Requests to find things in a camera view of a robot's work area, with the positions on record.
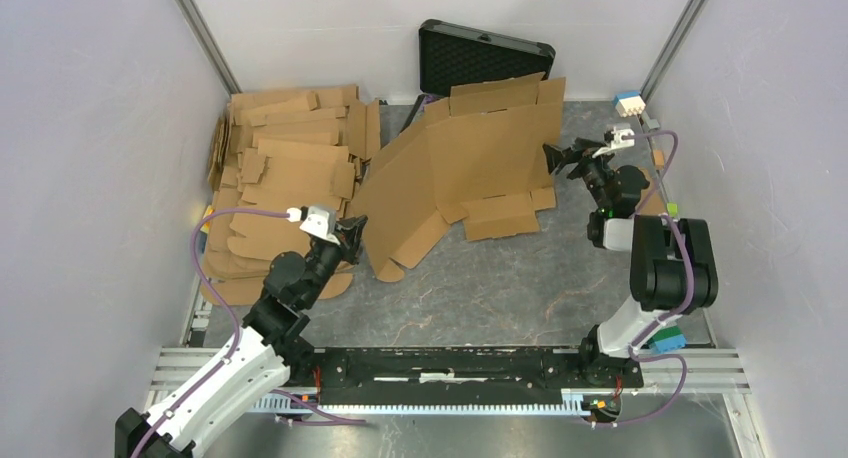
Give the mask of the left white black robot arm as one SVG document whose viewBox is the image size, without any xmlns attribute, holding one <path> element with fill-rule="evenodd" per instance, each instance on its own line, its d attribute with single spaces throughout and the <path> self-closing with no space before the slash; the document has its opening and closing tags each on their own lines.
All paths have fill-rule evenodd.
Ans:
<svg viewBox="0 0 848 458">
<path fill-rule="evenodd" d="M 275 257 L 258 300 L 226 344 L 161 402 L 117 419 L 115 456 L 201 457 L 261 398 L 312 377 L 314 348 L 301 335 L 310 321 L 306 312 L 340 263 L 356 263 L 367 218 L 338 220 L 320 206 L 282 216 L 309 236 L 309 251 Z"/>
</svg>

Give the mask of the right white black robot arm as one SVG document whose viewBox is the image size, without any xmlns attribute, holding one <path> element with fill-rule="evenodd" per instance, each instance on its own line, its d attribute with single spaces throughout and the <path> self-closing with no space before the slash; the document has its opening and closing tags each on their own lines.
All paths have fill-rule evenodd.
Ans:
<svg viewBox="0 0 848 458">
<path fill-rule="evenodd" d="M 648 178 L 634 166 L 612 169 L 601 148 L 585 139 L 568 148 L 543 147 L 549 173 L 581 180 L 597 205 L 588 239 L 630 256 L 628 297 L 580 343 L 578 374 L 591 386 L 630 372 L 646 342 L 680 317 L 712 306 L 719 287 L 708 223 L 637 213 Z"/>
</svg>

